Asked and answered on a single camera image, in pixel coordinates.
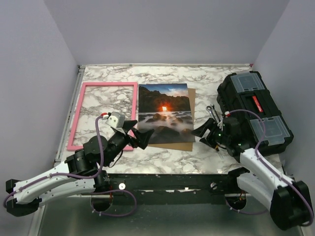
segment gray wall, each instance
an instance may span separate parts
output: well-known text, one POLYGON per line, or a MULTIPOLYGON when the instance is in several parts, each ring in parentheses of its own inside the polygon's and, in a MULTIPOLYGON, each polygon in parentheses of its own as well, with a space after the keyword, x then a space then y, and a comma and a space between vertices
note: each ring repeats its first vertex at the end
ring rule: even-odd
MULTIPOLYGON (((52 167, 78 69, 43 0, 2 1, 0 22, 3 200, 7 179, 52 167)), ((26 236, 31 219, 1 207, 0 235, 26 236)))
POLYGON ((291 0, 254 64, 294 134, 281 159, 315 204, 315 1, 291 0))
POLYGON ((252 63, 288 0, 45 0, 79 64, 252 63))

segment cardboard sheet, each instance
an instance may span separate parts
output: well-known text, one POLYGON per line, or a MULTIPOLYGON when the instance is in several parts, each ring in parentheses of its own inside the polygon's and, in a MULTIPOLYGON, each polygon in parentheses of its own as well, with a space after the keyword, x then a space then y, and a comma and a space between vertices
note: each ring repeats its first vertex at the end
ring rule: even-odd
MULTIPOLYGON (((188 96, 189 96, 192 119, 194 119, 196 89, 188 88, 188 96)), ((148 146, 154 147, 154 148, 166 148, 166 149, 174 149, 174 150, 181 150, 181 151, 192 151, 192 143, 149 144, 148 146)))

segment photograph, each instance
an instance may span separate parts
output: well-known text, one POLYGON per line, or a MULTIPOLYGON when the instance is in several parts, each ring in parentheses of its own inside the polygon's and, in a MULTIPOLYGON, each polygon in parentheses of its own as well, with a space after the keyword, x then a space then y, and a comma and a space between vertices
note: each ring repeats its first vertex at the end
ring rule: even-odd
POLYGON ((139 131, 154 129, 149 144, 195 142, 187 84, 139 85, 139 131))

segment marble surface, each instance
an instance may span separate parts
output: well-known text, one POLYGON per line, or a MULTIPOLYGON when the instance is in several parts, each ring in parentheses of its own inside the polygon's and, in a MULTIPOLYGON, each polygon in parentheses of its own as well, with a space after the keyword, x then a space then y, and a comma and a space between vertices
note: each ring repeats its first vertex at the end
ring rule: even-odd
MULTIPOLYGON (((220 110, 216 97, 217 87, 223 79, 233 72, 250 70, 249 65, 97 65, 86 67, 83 82, 187 83, 188 88, 196 89, 194 128, 197 128, 209 117, 209 113, 205 110, 207 105, 213 103, 217 110, 220 110)), ((130 118, 131 100, 132 87, 87 87, 74 144, 81 145, 95 135, 95 118, 102 112, 119 111, 130 118)), ((113 131, 102 122, 99 123, 99 127, 104 137, 109 138, 113 134, 113 131)), ((66 150, 69 133, 63 147, 62 161, 73 154, 66 150)), ((216 152, 198 141, 199 138, 196 138, 192 152, 156 147, 126 151, 116 166, 107 171, 139 174, 226 174, 230 170, 241 167, 226 151, 216 152)), ((281 170, 278 155, 269 156, 267 159, 281 170)))

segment purple cable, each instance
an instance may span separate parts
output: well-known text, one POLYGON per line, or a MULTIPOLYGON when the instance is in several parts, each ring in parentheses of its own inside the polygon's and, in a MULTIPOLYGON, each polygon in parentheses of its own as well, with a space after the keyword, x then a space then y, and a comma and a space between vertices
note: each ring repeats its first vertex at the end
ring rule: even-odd
POLYGON ((112 216, 112 217, 124 217, 124 216, 128 216, 128 215, 133 214, 136 211, 136 209, 137 209, 137 200, 136 200, 136 197, 132 193, 127 191, 127 190, 119 190, 119 189, 117 189, 117 190, 110 190, 110 191, 101 192, 101 193, 92 193, 92 195, 109 194, 109 193, 115 193, 115 192, 124 192, 124 193, 129 194, 133 198, 134 207, 133 207, 133 209, 130 212, 125 213, 125 214, 120 214, 120 215, 104 213, 103 211, 95 210, 93 204, 91 203, 91 207, 92 207, 93 211, 98 213, 98 214, 101 214, 101 215, 107 215, 107 216, 112 216))
POLYGON ((271 173, 273 173, 278 179, 282 180, 284 183, 286 183, 288 186, 290 186, 292 188, 292 190, 301 198, 301 200, 303 201, 304 205, 306 206, 306 208, 308 209, 309 213, 310 213, 310 220, 308 223, 302 225, 302 226, 310 226, 313 221, 314 221, 314 214, 313 214, 313 210, 310 206, 310 204, 306 201, 306 199, 303 197, 303 195, 299 192, 299 190, 296 189, 296 187, 293 186, 292 183, 290 183, 289 181, 287 181, 285 178, 281 177, 281 175, 279 175, 276 171, 274 171, 272 168, 269 167, 269 165, 263 160, 261 159, 260 155, 258 154, 258 147, 261 144, 261 142, 263 141, 265 134, 266 134, 266 126, 263 122, 263 120, 254 112, 249 111, 249 110, 245 110, 245 109, 238 109, 238 110, 234 110, 231 111, 231 113, 234 112, 247 112, 250 113, 252 115, 254 115, 255 117, 257 117, 259 119, 259 121, 261 122, 262 126, 263 126, 263 135, 261 136, 261 138, 259 139, 257 145, 255 146, 255 154, 258 158, 258 160, 268 169, 270 170, 271 173))
MULTIPOLYGON (((99 128, 98 128, 98 120, 102 119, 102 116, 99 116, 96 118, 95 120, 95 127, 96 127, 96 136, 97 136, 97 141, 98 141, 98 145, 99 145, 99 150, 100 150, 100 168, 97 170, 97 172, 92 175, 92 176, 80 176, 80 175, 74 175, 74 174, 70 174, 70 173, 55 173, 55 174, 50 174, 50 177, 54 177, 54 176, 68 176, 68 177, 72 177, 72 178, 79 178, 79 179, 91 179, 91 178, 95 178, 97 177, 101 172, 102 172, 102 167, 104 165, 104 152, 103 152, 103 145, 102 145, 102 140, 100 138, 100 133, 99 133, 99 128)), ((30 187, 33 184, 36 184, 44 179, 47 179, 49 177, 44 176, 41 177, 37 180, 34 180, 31 183, 28 183, 26 185, 24 185, 23 187, 19 188, 19 191, 22 191, 23 189, 26 189, 28 187, 30 187)), ((6 196, 6 198, 3 201, 3 207, 6 208, 6 202, 7 200, 12 197, 14 194, 16 194, 16 191, 13 191, 12 193, 10 193, 8 196, 6 196)))

